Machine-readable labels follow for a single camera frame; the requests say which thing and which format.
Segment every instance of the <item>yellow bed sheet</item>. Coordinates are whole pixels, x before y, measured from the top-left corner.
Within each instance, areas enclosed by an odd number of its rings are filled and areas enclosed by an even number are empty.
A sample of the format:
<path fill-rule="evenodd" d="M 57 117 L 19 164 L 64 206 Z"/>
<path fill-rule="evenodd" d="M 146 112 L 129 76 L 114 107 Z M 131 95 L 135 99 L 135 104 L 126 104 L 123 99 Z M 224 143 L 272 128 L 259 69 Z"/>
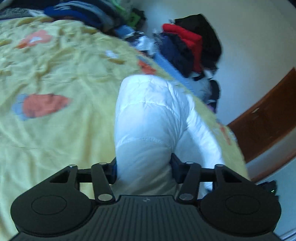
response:
<path fill-rule="evenodd" d="M 15 48 L 42 29 L 53 36 L 49 43 Z M 125 63 L 100 57 L 106 50 Z M 68 164 L 90 168 L 115 157 L 115 104 L 121 81 L 141 73 L 137 55 L 126 42 L 79 21 L 42 17 L 0 24 L 0 241 L 17 233 L 10 206 L 18 195 Z M 153 67 L 158 76 L 172 79 Z M 54 114 L 22 121 L 11 110 L 22 93 L 60 94 L 72 101 Z M 197 98 L 196 103 L 205 121 L 216 128 L 215 116 Z M 247 176 L 239 149 L 228 150 L 225 140 L 217 138 L 226 148 L 226 164 Z M 91 192 L 91 186 L 84 190 L 89 196 Z"/>

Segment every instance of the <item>black electronic device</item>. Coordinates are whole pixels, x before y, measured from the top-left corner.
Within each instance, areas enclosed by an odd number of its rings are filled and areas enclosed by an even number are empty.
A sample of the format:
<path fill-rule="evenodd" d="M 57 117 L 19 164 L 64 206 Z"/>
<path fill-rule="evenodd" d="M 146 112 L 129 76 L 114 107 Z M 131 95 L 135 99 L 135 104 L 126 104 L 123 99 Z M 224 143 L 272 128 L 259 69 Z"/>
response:
<path fill-rule="evenodd" d="M 173 178 L 183 183 L 173 196 L 120 196 L 116 159 L 90 169 L 69 165 L 15 199 L 13 241 L 278 241 L 277 196 L 224 165 L 204 169 L 172 154 Z M 198 200 L 200 182 L 213 191 Z M 92 183 L 95 200 L 79 191 Z"/>

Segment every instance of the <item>ribbed black surface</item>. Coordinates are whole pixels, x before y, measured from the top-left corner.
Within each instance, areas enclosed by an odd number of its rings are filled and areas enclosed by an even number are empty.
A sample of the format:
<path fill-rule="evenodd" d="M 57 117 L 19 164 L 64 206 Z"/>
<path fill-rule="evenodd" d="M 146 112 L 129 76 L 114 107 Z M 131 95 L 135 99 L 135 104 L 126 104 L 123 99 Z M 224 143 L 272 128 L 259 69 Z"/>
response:
<path fill-rule="evenodd" d="M 176 203 L 171 196 L 122 196 L 97 209 L 91 220 L 60 237 L 18 234 L 13 241 L 279 241 L 273 233 L 234 237 L 202 220 L 196 208 Z"/>

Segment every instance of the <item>wooden trim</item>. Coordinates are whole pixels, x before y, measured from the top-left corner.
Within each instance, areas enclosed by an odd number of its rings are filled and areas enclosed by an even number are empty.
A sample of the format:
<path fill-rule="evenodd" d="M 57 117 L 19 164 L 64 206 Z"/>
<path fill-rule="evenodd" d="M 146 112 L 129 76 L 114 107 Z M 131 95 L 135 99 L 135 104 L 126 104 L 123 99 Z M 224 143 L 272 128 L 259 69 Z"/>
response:
<path fill-rule="evenodd" d="M 266 98 L 268 98 L 271 94 L 273 94 L 277 90 L 277 88 L 280 88 L 283 84 L 285 84 L 284 83 L 285 79 L 287 77 L 290 77 L 290 75 L 295 75 L 296 76 L 296 70 L 295 70 L 294 67 L 289 71 L 289 73 L 275 87 L 273 87 L 256 104 L 254 104 L 253 106 L 251 106 L 247 111 L 245 111 L 243 114 L 241 114 L 238 118 L 236 118 L 231 123 L 229 123 L 228 124 L 228 127 L 231 129 L 231 126 L 232 125 L 235 125 L 235 123 L 237 121 L 240 121 L 241 119 L 244 119 L 246 116 L 248 116 L 249 114 L 251 114 L 255 109 L 257 109 L 258 107 L 260 107 L 261 104 L 265 101 Z M 269 143 L 267 146 L 265 146 L 260 152 L 258 152 L 255 155 L 249 157 L 248 159 L 245 159 L 245 162 L 248 163 L 248 162 L 252 161 L 253 159 L 255 159 L 257 156 L 260 156 L 262 153 L 264 153 L 269 148 L 271 148 L 274 144 L 276 144 L 281 139 L 283 139 L 285 136 L 287 136 L 295 127 L 296 127 L 296 123 L 295 123 L 295 125 L 293 127 L 291 127 L 290 129 L 287 129 L 285 132 L 282 133 L 282 135 L 280 135 L 278 138 L 274 139 L 271 143 Z"/>
<path fill-rule="evenodd" d="M 284 159 L 279 161 L 278 163 L 274 164 L 272 167 L 268 168 L 266 171 L 261 172 L 256 177 L 253 177 L 251 180 L 253 182 L 259 182 L 262 179 L 268 177 L 269 175 L 273 174 L 277 170 L 281 169 L 284 165 L 292 161 L 296 157 L 296 149 L 294 149 L 288 156 L 286 156 Z"/>

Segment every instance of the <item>wooden door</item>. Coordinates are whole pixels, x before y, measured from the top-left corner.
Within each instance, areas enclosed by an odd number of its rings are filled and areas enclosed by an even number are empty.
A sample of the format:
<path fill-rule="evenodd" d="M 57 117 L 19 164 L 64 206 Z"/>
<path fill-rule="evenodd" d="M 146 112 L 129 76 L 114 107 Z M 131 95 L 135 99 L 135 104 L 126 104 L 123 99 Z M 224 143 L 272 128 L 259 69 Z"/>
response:
<path fill-rule="evenodd" d="M 293 68 L 270 92 L 231 122 L 239 147 L 249 162 L 296 127 L 296 70 Z"/>

